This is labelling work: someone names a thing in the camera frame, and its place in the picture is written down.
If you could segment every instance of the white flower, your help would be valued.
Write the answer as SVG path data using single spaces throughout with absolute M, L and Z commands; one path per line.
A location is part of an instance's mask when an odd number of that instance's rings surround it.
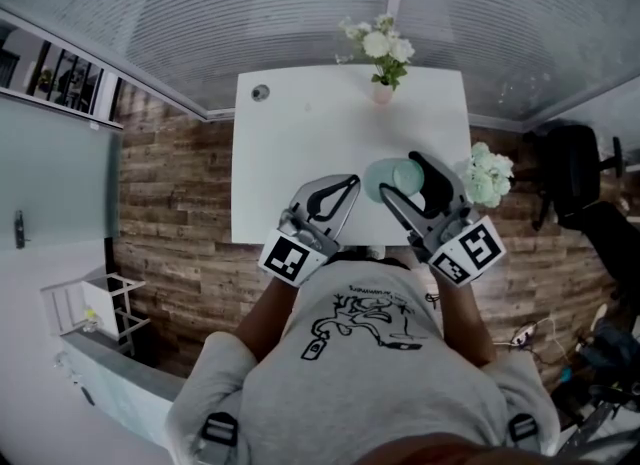
M 382 15 L 378 15 L 376 17 L 377 30 L 381 31 L 382 33 L 387 33 L 391 28 L 393 28 L 393 15 L 383 13 Z
M 339 56 L 336 54 L 336 63 L 338 65 L 343 65 L 351 60 L 353 60 L 353 54 L 350 54 L 349 56 Z
M 360 35 L 358 27 L 354 26 L 351 23 L 351 17 L 345 17 L 344 19 L 342 19 L 342 21 L 340 21 L 340 24 L 338 24 L 338 27 L 342 31 L 344 31 L 345 35 L 347 35 L 347 38 L 349 38 L 350 40 L 355 40 Z
M 364 31 L 365 33 L 371 33 L 372 31 L 371 24 L 369 24 L 368 22 L 361 22 L 356 26 L 356 28 L 358 29 L 358 31 Z
M 362 41 L 364 52 L 372 58 L 381 58 L 389 53 L 389 40 L 379 31 L 369 33 Z
M 406 39 L 393 39 L 391 43 L 391 56 L 393 56 L 400 63 L 407 63 L 409 58 L 413 56 L 415 51 L 411 47 L 411 42 Z

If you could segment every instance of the flower vase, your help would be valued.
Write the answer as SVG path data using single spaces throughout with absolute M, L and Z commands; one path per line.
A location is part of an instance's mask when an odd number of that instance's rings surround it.
M 387 104 L 393 96 L 393 88 L 391 85 L 383 85 L 382 83 L 373 83 L 373 100 L 376 104 Z

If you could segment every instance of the shoulder strap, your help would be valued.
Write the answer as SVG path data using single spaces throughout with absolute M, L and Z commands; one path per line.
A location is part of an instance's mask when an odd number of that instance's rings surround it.
M 509 421 L 507 446 L 540 452 L 538 424 L 528 413 L 519 413 Z
M 204 421 L 196 452 L 199 465 L 250 465 L 249 445 L 238 426 L 239 394 L 227 396 Z

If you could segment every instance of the door handle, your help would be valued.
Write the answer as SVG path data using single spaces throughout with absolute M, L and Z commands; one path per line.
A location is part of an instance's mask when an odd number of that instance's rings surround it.
M 22 216 L 22 211 L 16 211 L 16 216 L 13 220 L 13 232 L 16 237 L 16 248 L 18 250 L 22 250 L 25 247 L 25 244 L 28 239 L 24 237 L 24 218 Z

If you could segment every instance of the floor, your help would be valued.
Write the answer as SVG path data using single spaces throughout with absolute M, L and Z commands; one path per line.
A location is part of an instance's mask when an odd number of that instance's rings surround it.
M 231 244 L 233 124 L 199 123 L 130 85 L 121 90 L 116 120 L 125 127 L 116 265 L 147 282 L 131 300 L 152 321 L 148 360 L 187 376 L 206 336 L 233 329 L 268 282 L 257 267 L 260 247 Z M 471 135 L 509 156 L 517 177 L 536 166 L 521 135 L 482 128 Z M 584 236 L 552 222 L 538 233 L 532 229 L 537 190 L 533 182 L 516 182 L 499 208 L 486 211 L 509 253 L 473 287 L 495 341 L 509 341 L 523 324 L 553 316 L 557 340 L 573 359 L 577 335 L 602 303 L 611 303 L 615 286 Z M 603 198 L 623 194 L 637 202 L 612 177 L 603 176 L 602 191 Z M 435 291 L 410 250 L 397 247 L 388 255 L 415 266 Z M 549 321 L 540 326 L 534 349 L 551 389 L 566 361 Z

